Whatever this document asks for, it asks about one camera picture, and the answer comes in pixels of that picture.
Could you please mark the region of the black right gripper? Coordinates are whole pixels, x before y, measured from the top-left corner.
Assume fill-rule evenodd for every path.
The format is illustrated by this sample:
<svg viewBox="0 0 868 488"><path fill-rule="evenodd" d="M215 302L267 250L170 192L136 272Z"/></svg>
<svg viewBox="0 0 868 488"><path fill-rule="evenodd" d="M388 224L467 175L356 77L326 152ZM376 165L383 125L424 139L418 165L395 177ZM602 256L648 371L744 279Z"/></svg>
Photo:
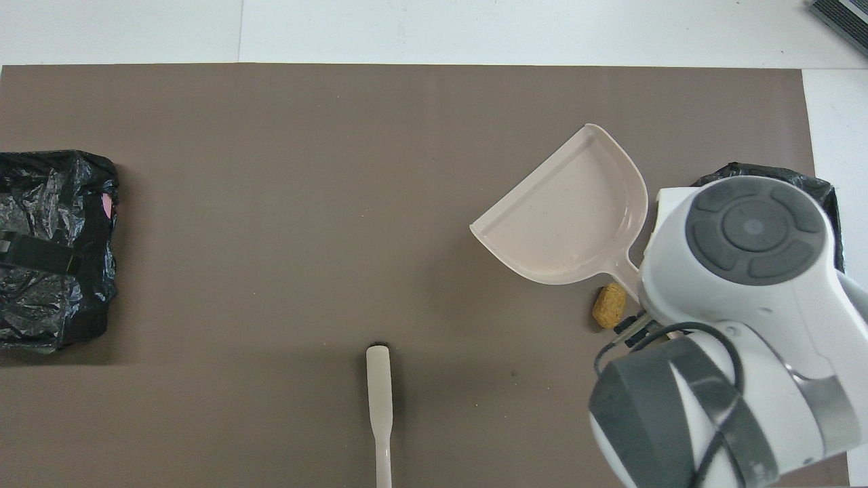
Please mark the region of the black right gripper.
<svg viewBox="0 0 868 488"><path fill-rule="evenodd" d="M648 313L626 317L614 328L614 345L624 345L632 349L659 327L660 323Z"/></svg>

